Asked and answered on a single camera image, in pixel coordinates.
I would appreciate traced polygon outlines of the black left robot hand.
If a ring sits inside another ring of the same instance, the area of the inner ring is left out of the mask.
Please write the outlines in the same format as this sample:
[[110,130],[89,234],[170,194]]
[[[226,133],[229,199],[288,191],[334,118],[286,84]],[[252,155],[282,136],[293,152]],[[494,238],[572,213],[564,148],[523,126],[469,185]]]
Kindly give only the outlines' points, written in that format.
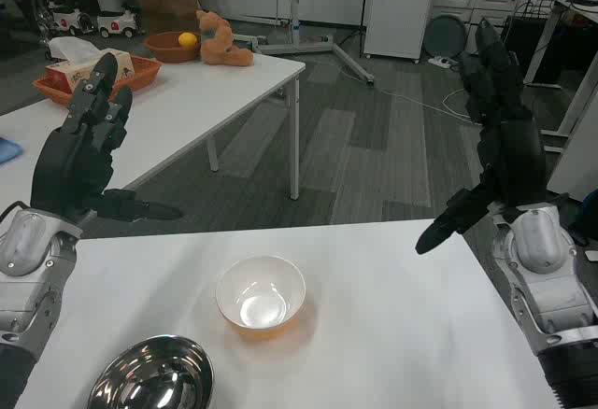
[[133,102],[127,86],[111,96],[117,73],[116,57],[106,53],[76,87],[64,123],[50,132],[38,157],[32,208],[71,222],[92,211],[103,219],[129,222],[183,216],[176,207],[136,199],[132,190],[107,188],[114,173],[112,151],[127,135]]

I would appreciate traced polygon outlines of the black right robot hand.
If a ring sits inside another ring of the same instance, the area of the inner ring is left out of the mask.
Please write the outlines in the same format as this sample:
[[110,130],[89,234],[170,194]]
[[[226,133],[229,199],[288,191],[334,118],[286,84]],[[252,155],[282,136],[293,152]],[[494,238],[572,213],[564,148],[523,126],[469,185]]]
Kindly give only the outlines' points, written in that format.
[[480,182],[461,189],[423,232],[416,251],[424,254],[450,238],[466,233],[502,205],[511,214],[546,196],[546,157],[533,112],[522,102],[523,79],[517,56],[507,50],[487,20],[477,27],[478,55],[460,55],[460,75],[468,93],[466,110],[481,125],[477,155]]

